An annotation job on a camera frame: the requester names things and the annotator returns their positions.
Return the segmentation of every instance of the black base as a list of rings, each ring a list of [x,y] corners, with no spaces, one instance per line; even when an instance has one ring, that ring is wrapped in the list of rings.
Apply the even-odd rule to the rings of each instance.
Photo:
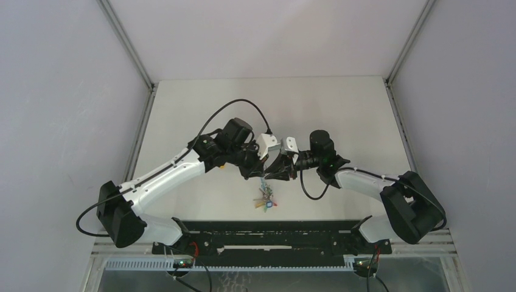
[[[208,266],[341,266],[342,255],[372,254],[375,244],[366,243],[353,229],[358,220],[342,221],[183,221],[191,232],[173,247],[195,253]],[[290,246],[290,249],[217,249],[224,246]],[[153,254],[163,254],[162,244]],[[390,242],[380,246],[392,253]]]

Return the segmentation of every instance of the glass panel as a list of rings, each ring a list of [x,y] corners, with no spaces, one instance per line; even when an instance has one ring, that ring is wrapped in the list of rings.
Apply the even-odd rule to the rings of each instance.
[[[390,291],[448,292],[439,258],[381,259],[379,277]],[[366,279],[352,272],[211,272],[213,291],[366,291]],[[206,273],[191,272],[182,280],[201,291],[209,291]],[[371,278],[371,291],[384,291]],[[187,292],[165,271],[105,271],[99,291]]]

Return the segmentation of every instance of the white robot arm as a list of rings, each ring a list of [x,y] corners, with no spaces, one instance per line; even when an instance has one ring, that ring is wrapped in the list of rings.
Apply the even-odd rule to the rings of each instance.
[[[298,150],[293,137],[278,141],[268,133],[246,143],[251,133],[252,128],[246,122],[231,119],[215,137],[199,135],[177,156],[148,174],[119,186],[113,182],[104,184],[96,204],[97,217],[115,245],[123,248],[136,240],[165,245],[177,242],[184,230],[180,221],[150,216],[145,213],[146,208],[181,183],[225,163],[238,166],[245,179],[259,176],[288,181],[296,179],[298,172],[317,168],[327,187],[352,189],[381,201],[387,214],[367,217],[356,226],[368,243],[400,237],[415,244],[441,220],[444,221],[441,227],[445,224],[441,205],[414,172],[389,177],[344,167],[349,161],[336,154],[333,141],[323,130],[312,132],[310,150],[306,151]],[[264,169],[269,151],[274,149],[279,149],[280,154]],[[413,200],[408,203],[405,198]],[[77,228],[90,235],[80,228],[79,220]]]

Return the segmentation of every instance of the keychain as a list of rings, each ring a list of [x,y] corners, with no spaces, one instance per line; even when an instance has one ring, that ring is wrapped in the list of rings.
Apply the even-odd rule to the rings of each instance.
[[[273,190],[271,186],[269,186],[263,178],[260,180],[262,182],[262,186],[259,190],[262,193],[262,197],[255,199],[255,201],[258,202],[254,203],[254,207],[259,208],[263,206],[263,211],[267,212],[267,209],[277,206],[277,204],[273,201]]]

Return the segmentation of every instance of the metal frame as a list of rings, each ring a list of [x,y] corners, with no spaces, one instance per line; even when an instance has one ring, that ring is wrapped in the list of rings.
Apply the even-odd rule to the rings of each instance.
[[[145,108],[142,113],[139,129],[137,135],[135,137],[135,141],[133,143],[133,147],[131,149],[131,156],[127,162],[127,167],[124,173],[124,179],[126,181],[132,179],[134,175],[134,170],[136,168],[136,163],[138,161],[139,151],[141,149],[141,144],[145,135],[145,130],[147,128],[147,123],[150,117],[150,112],[152,110],[152,105],[154,102],[154,98],[156,95],[157,86],[155,86],[145,67],[142,64],[136,50],[134,49],[125,29],[123,28],[119,18],[117,17],[113,6],[111,5],[109,0],[97,0],[100,5],[100,8],[103,10],[104,14],[108,18],[108,21],[111,24],[115,34],[118,39],[124,46],[127,51],[128,56],[131,61],[134,63],[138,73],[142,77],[144,83],[150,89],[149,95],[147,96],[147,101],[145,103]],[[394,63],[388,77],[385,79],[385,87],[387,91],[387,95],[389,96],[389,101],[391,102],[392,111],[394,113],[394,117],[396,119],[396,124],[398,125],[398,129],[400,131],[400,135],[402,137],[403,147],[405,148],[405,152],[407,158],[409,160],[409,165],[411,170],[417,171],[417,165],[413,156],[413,150],[410,146],[410,142],[408,139],[408,135],[403,126],[402,115],[399,112],[399,107],[396,102],[396,98],[394,93],[392,92],[392,83],[396,78],[403,62],[405,61],[408,53],[410,52],[417,36],[420,34],[421,29],[425,21],[427,20],[432,8],[434,7],[436,0],[427,0],[424,8],[422,9],[414,27],[412,28],[409,37],[407,38],[403,49],[399,53],[399,56]],[[100,286],[100,280],[102,279],[102,274],[106,269],[124,269],[124,270],[138,270],[138,271],[154,271],[159,270],[162,271],[164,269],[170,269],[171,263],[169,260],[170,257],[167,258],[163,255],[153,255],[152,254],[153,243],[135,243],[127,248],[119,249],[115,247],[114,243],[110,238],[97,238],[93,250],[90,256],[90,260],[88,262],[88,267],[86,269],[86,273],[83,278],[83,282],[81,285],[80,291],[82,292],[96,292]],[[448,283],[448,287],[450,292],[469,292],[470,288],[467,285],[467,280],[465,278],[464,272],[462,270],[455,245],[453,244],[452,237],[450,232],[446,230],[431,232],[427,236],[425,236],[417,245],[409,245],[401,240],[391,240],[392,254],[382,254],[382,257],[390,257],[390,258],[407,258],[407,257],[439,257],[441,259],[441,264],[446,276],[446,280]],[[343,266],[333,266],[333,267],[308,267],[303,268],[303,271],[352,271],[352,263],[356,258],[370,257],[371,255],[367,254],[359,254],[357,256],[354,255],[344,255],[343,256]],[[188,259],[187,255],[175,255],[175,259]],[[232,271],[235,268],[227,268],[227,267],[208,267],[211,271]],[[297,271],[298,268],[244,268],[249,271]]]
[[[131,155],[129,155],[129,159],[125,167],[123,181],[130,181],[133,179],[134,171],[136,170],[136,163],[138,162],[138,156],[142,148],[145,131],[147,129],[150,112],[152,110],[152,105],[154,104],[154,98],[156,97],[157,90],[158,87],[155,86],[152,88],[152,90],[149,90],[147,95],[147,101],[145,102],[144,110],[140,118],[140,122],[138,123],[138,130],[136,132],[136,136],[134,137],[133,146],[131,147]]]
[[[427,0],[425,6],[421,10],[421,13],[417,17],[416,23],[412,27],[412,30],[410,31],[410,34],[408,35],[408,38],[406,39],[405,44],[403,45],[403,48],[399,53],[398,58],[396,59],[396,62],[394,62],[394,66],[392,67],[391,72],[386,78],[386,83],[388,86],[392,85],[394,79],[400,71],[401,66],[403,65],[403,62],[406,59],[406,56],[408,55],[408,52],[414,45],[417,36],[421,32],[421,28],[423,28],[423,25],[427,21],[427,18],[436,2],[437,0]]]
[[[458,255],[448,230],[434,231],[421,239],[417,245],[409,245],[402,240],[391,240],[392,254],[382,254],[383,258],[440,258],[450,292],[469,292],[467,282]],[[110,238],[97,238],[91,253],[88,270],[83,281],[83,290],[97,291],[105,270],[117,271],[170,271],[173,270],[173,259],[189,259],[187,255],[152,254],[153,243],[140,242],[127,248],[115,247]],[[209,266],[210,271],[353,271],[352,264],[356,259],[368,258],[370,254],[344,255],[341,266],[306,267],[306,268],[269,268],[269,267],[223,267]],[[202,267],[194,267],[192,271],[204,271]]]
[[[125,32],[125,29],[120,22],[120,19],[116,15],[113,6],[111,5],[109,0],[97,0],[97,3],[99,3],[100,8],[104,12],[104,15],[107,17],[108,21],[110,22],[111,28],[113,28],[113,32],[116,34],[118,40],[122,43],[125,51],[127,52],[127,55],[131,59],[131,62],[136,66],[136,70],[142,77],[143,81],[145,82],[145,85],[149,89],[152,89],[153,83],[150,79],[150,76],[147,73],[147,70],[145,70],[145,67],[140,60],[140,57],[138,56],[138,53],[136,53],[136,50],[134,49],[133,43],[131,43],[131,40],[129,39],[129,36]]]

